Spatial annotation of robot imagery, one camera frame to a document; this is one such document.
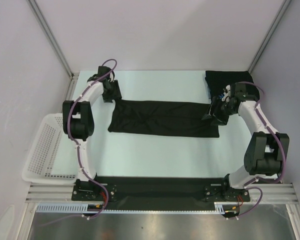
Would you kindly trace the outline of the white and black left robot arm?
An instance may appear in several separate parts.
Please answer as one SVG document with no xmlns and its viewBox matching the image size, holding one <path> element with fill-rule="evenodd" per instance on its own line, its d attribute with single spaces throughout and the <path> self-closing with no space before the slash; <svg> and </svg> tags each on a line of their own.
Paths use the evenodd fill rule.
<svg viewBox="0 0 300 240">
<path fill-rule="evenodd" d="M 75 184 L 81 187 L 83 194 L 90 200 L 97 199 L 102 191 L 89 156 L 89 138 L 95 130 L 92 106 L 99 98 L 104 103 L 122 99 L 114 69 L 103 63 L 98 67 L 97 73 L 87 80 L 85 89 L 75 100 L 65 100 L 62 103 L 63 132 L 75 144 L 79 166 Z"/>
</svg>

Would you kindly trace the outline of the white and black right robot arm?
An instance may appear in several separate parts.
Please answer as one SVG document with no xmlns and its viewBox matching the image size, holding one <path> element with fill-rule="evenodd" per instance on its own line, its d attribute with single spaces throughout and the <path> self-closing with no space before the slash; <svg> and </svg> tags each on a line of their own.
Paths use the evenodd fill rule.
<svg viewBox="0 0 300 240">
<path fill-rule="evenodd" d="M 278 184 L 286 171 L 290 138 L 273 127 L 261 109 L 260 99 L 248 92 L 247 85 L 247 81 L 227 85 L 221 96 L 211 99 L 202 117 L 213 126 L 225 126 L 230 116 L 238 115 L 251 134 L 243 165 L 223 179 L 220 194 L 227 201 L 258 181 Z"/>
</svg>

